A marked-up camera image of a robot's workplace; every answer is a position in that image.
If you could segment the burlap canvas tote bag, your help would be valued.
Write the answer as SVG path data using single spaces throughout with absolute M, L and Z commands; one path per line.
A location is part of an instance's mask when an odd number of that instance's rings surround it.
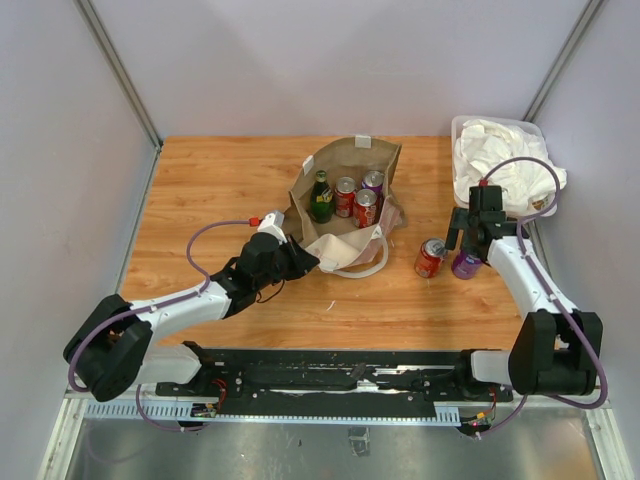
M 388 235 L 407 225 L 406 215 L 391 190 L 402 146 L 368 136 L 335 140 L 310 155 L 289 190 L 283 230 L 305 250 L 318 257 L 319 269 L 347 278 L 363 278 L 381 270 L 388 259 Z M 334 215 L 319 224 L 311 217 L 311 192 L 315 174 L 327 173 L 330 187 L 342 177 L 361 184 L 369 171 L 383 175 L 381 212 L 373 225 L 359 228 L 351 218 Z

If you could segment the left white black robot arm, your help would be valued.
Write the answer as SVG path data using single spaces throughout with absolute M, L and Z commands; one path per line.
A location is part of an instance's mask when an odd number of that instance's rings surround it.
M 256 303 L 264 288 L 300 279 L 319 263 L 295 239 L 281 243 L 259 232 L 239 256 L 194 287 L 136 302 L 109 295 L 63 350 L 69 385 L 105 402 L 135 384 L 151 383 L 151 347 L 159 340 L 200 323 L 232 317 Z

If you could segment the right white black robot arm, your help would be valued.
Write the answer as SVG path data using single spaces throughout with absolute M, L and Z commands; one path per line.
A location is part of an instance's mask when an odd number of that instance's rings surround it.
M 509 351 L 472 349 L 453 375 L 455 392 L 474 400 L 489 383 L 521 395 L 585 396 L 596 387 L 603 325 L 583 312 L 553 283 L 532 242 L 517 236 L 518 225 L 503 210 L 500 189 L 483 181 L 470 188 L 469 204 L 452 211 L 447 249 L 462 249 L 496 271 L 523 319 Z

